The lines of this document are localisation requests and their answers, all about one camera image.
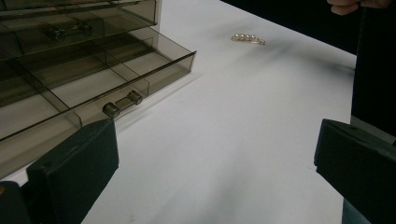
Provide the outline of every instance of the white table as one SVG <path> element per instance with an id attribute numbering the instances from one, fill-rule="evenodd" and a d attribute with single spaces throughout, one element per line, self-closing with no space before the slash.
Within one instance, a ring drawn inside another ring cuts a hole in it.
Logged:
<path id="1" fill-rule="evenodd" d="M 340 224 L 313 160 L 322 119 L 349 122 L 356 56 L 219 0 L 164 0 L 161 32 L 192 72 L 117 120 L 120 168 L 84 223 Z"/>

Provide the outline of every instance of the metal drawer pull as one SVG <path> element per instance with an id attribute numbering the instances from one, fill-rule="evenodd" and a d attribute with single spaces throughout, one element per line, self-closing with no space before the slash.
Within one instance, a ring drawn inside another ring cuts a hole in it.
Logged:
<path id="1" fill-rule="evenodd" d="M 119 116 L 120 112 L 132 105 L 140 105 L 142 103 L 143 97 L 136 91 L 131 91 L 128 95 L 115 104 L 107 103 L 103 106 L 103 112 L 107 114 L 110 118 L 114 119 Z"/>
<path id="2" fill-rule="evenodd" d="M 90 36 L 92 34 L 92 27 L 83 21 L 79 21 L 73 26 L 62 28 L 50 27 L 46 31 L 49 38 L 58 42 L 63 42 L 67 35 L 76 35 L 80 33 L 83 33 L 85 36 Z"/>

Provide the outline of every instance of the transparent drawer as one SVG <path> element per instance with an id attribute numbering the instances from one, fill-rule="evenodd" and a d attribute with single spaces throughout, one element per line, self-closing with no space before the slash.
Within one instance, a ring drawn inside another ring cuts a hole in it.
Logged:
<path id="1" fill-rule="evenodd" d="M 0 62 L 0 177 L 186 76 L 194 56 L 144 28 Z"/>
<path id="2" fill-rule="evenodd" d="M 148 27 L 156 23 L 155 10 L 156 1 L 151 0 L 6 15 L 0 24 L 1 47 L 6 47 L 1 48 L 0 60 L 17 52 L 32 54 Z"/>
<path id="3" fill-rule="evenodd" d="M 61 7 L 82 5 L 97 2 L 110 2 L 108 0 L 1 0 L 0 10 L 15 10 L 37 7 Z"/>

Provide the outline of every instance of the plastic storage case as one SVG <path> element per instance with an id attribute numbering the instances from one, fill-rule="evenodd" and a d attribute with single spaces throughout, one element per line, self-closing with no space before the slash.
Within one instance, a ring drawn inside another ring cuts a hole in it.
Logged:
<path id="1" fill-rule="evenodd" d="M 0 177 L 191 71 L 195 52 L 150 28 L 157 10 L 154 0 L 0 0 Z"/>

